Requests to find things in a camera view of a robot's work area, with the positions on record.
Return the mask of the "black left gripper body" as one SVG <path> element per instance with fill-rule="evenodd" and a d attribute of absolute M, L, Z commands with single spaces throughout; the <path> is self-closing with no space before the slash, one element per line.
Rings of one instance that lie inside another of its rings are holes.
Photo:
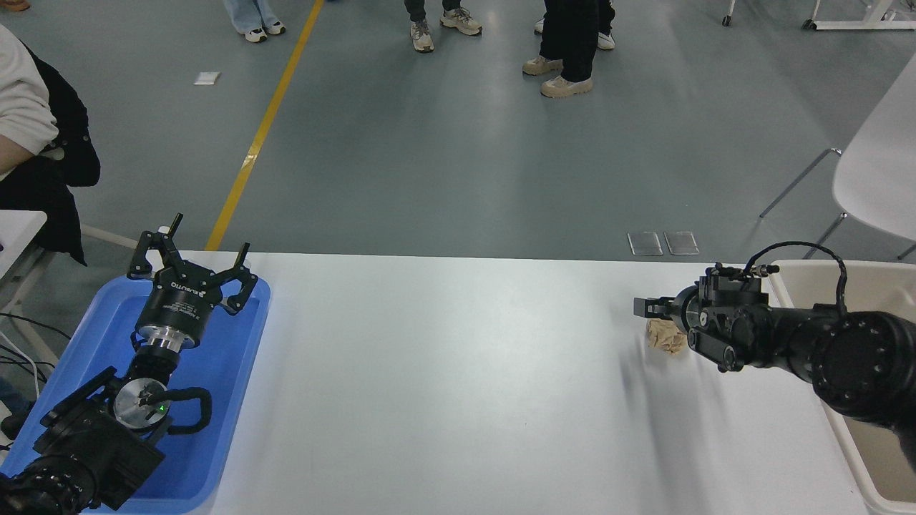
<path fill-rule="evenodd" d="M 185 338 L 202 338 L 220 288 L 228 278 L 193 262 L 164 263 L 154 274 L 153 289 L 135 323 L 135 332 L 150 338 L 156 328 L 170 328 Z"/>

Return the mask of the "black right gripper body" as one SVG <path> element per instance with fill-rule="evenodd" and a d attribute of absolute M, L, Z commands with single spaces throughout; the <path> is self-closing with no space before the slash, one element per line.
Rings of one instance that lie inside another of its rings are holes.
<path fill-rule="evenodd" d="M 700 312 L 699 286 L 691 285 L 675 297 L 671 320 L 684 335 L 689 335 L 691 330 L 700 325 Z"/>

